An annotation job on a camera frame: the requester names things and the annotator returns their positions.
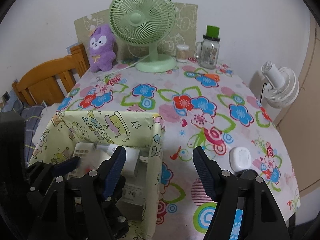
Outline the cotton swab container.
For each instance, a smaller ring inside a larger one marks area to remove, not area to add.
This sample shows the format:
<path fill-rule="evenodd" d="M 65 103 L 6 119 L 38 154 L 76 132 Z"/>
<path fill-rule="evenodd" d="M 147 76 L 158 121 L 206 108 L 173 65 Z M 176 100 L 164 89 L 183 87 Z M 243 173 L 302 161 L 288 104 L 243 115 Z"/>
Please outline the cotton swab container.
<path fill-rule="evenodd" d="M 186 63 L 188 61 L 189 46 L 186 44 L 178 44 L 176 46 L 176 61 Z"/>

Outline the plaid blue bedding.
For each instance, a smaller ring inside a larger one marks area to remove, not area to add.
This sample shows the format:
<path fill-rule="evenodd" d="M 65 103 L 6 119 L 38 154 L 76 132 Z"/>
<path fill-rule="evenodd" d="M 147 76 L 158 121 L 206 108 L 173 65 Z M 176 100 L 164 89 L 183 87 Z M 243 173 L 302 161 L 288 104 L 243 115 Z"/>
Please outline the plaid blue bedding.
<path fill-rule="evenodd" d="M 25 139 L 24 139 L 24 158 L 29 161 L 35 150 L 34 135 L 42 118 L 42 111 L 47 107 L 45 103 L 40 105 L 29 106 L 23 104 L 18 99 L 13 103 L 7 102 L 1 105 L 1 112 L 18 113 L 25 120 Z"/>

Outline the white standing fan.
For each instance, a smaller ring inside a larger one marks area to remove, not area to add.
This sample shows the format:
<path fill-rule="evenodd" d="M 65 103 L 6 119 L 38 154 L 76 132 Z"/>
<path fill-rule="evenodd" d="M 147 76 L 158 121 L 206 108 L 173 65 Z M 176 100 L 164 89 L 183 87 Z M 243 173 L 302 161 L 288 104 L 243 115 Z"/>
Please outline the white standing fan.
<path fill-rule="evenodd" d="M 261 72 L 266 80 L 263 84 L 260 99 L 276 109 L 291 105 L 299 94 L 299 81 L 295 72 L 290 68 L 277 68 L 271 62 L 265 62 Z"/>

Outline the white charger block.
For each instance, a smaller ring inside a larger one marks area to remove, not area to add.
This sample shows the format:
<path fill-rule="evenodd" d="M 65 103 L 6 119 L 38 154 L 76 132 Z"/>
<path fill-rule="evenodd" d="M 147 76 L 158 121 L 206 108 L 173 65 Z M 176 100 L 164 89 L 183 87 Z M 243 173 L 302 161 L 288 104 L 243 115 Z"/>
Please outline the white charger block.
<path fill-rule="evenodd" d="M 148 163 L 149 153 L 138 149 L 124 146 L 126 151 L 126 161 L 122 174 L 127 177 L 135 177 L 140 163 Z"/>

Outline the purple plush toy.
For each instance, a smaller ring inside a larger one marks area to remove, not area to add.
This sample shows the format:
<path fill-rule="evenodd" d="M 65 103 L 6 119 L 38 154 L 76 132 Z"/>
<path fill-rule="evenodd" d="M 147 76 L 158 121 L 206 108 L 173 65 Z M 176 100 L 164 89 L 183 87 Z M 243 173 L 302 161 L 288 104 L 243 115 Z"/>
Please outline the purple plush toy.
<path fill-rule="evenodd" d="M 116 54 L 113 50 L 116 38 L 108 24 L 101 25 L 92 33 L 89 41 L 91 72 L 107 72 L 112 69 Z"/>

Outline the yellow cartoon storage box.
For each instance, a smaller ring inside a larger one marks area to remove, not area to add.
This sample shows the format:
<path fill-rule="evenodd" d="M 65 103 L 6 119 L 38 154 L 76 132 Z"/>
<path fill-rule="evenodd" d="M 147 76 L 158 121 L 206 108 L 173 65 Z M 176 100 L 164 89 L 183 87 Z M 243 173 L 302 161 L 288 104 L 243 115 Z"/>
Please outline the yellow cartoon storage box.
<path fill-rule="evenodd" d="M 162 117 L 150 112 L 64 111 L 53 115 L 29 160 L 58 164 L 71 158 L 79 142 L 114 144 L 148 153 L 142 187 L 143 214 L 129 236 L 152 239 L 157 222 L 162 172 Z"/>

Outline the floral tablecloth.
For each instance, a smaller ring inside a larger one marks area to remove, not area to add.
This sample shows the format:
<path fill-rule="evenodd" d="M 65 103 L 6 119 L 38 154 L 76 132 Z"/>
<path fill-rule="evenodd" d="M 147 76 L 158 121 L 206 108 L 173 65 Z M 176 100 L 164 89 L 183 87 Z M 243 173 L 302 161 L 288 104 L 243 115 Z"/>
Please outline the floral tablecloth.
<path fill-rule="evenodd" d="M 219 82 L 196 80 L 217 74 Z M 188 62 L 151 74 L 124 64 L 110 72 L 87 72 L 67 94 L 58 112 L 150 112 L 162 117 L 162 172 L 156 230 L 152 239 L 201 239 L 216 204 L 206 196 L 193 164 L 193 149 L 203 148 L 230 169 L 234 147 L 249 149 L 251 168 L 273 193 L 284 219 L 300 205 L 295 172 L 285 144 L 259 100 L 226 65 L 215 70 Z M 130 219 L 138 231 L 143 207 Z M 144 239 L 129 236 L 127 239 Z"/>

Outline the glass mason jar mug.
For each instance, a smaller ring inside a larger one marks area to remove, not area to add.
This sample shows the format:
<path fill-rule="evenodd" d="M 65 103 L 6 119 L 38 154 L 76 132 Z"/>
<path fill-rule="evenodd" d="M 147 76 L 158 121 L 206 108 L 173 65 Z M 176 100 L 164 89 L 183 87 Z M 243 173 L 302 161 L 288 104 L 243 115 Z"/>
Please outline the glass mason jar mug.
<path fill-rule="evenodd" d="M 203 41 L 195 44 L 194 55 L 199 66 L 215 69 L 220 50 L 220 38 L 203 35 Z"/>

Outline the green desk fan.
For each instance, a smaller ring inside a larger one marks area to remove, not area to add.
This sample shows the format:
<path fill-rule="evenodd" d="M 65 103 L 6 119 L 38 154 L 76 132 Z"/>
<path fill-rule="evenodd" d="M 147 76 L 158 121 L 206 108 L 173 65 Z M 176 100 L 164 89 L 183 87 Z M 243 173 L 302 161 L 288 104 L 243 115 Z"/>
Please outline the green desk fan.
<path fill-rule="evenodd" d="M 130 46 L 148 47 L 148 55 L 133 66 L 145 73 L 161 73 L 176 67 L 168 54 L 158 52 L 158 44 L 172 31 L 175 6 L 171 0 L 113 0 L 109 25 L 117 38 Z"/>

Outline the white rounded earbuds case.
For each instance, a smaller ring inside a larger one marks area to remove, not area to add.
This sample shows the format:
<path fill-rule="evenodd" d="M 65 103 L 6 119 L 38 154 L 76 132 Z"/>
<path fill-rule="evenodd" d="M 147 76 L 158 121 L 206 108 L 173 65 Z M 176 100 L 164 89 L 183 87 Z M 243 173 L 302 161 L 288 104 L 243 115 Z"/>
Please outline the white rounded earbuds case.
<path fill-rule="evenodd" d="M 234 147 L 230 150 L 229 161 L 234 172 L 248 170 L 252 164 L 251 153 L 245 147 Z"/>

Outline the wooden chair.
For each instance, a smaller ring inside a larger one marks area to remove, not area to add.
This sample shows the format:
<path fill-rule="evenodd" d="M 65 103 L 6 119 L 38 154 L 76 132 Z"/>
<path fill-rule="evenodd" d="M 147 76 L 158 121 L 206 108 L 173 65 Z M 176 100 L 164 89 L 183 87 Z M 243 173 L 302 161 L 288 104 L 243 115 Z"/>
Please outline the wooden chair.
<path fill-rule="evenodd" d="M 12 88 L 17 97 L 30 106 L 45 102 L 49 105 L 61 103 L 65 98 L 57 79 L 67 93 L 75 86 L 74 74 L 82 77 L 89 70 L 89 61 L 83 44 L 73 46 L 71 54 L 50 60 L 29 70 Z"/>

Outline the green cup on jar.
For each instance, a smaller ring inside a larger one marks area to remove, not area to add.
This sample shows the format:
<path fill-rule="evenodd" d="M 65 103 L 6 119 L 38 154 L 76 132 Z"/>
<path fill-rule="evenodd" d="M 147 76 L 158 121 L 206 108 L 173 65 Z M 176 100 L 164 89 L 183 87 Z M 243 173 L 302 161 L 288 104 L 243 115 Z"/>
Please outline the green cup on jar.
<path fill-rule="evenodd" d="M 219 38 L 220 28 L 212 25 L 207 25 L 206 36 L 210 38 Z"/>

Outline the orange handled scissors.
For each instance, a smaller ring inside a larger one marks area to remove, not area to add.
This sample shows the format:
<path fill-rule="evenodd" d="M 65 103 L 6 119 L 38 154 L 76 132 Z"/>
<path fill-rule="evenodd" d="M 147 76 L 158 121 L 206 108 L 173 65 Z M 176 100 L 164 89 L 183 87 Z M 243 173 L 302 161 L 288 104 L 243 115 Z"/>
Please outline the orange handled scissors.
<path fill-rule="evenodd" d="M 210 80 L 214 80 L 215 82 L 220 81 L 220 77 L 217 74 L 199 74 L 196 77 L 196 80 L 203 80 L 203 79 L 210 79 Z"/>

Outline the beige door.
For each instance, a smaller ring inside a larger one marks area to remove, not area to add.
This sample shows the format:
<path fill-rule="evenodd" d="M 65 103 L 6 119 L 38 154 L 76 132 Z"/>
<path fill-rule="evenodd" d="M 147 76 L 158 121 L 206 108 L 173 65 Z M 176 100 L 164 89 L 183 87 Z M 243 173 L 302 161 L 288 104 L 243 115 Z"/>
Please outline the beige door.
<path fill-rule="evenodd" d="M 319 25 L 310 17 L 309 44 L 299 75 L 300 91 L 286 113 L 277 118 L 301 196 L 319 187 Z"/>

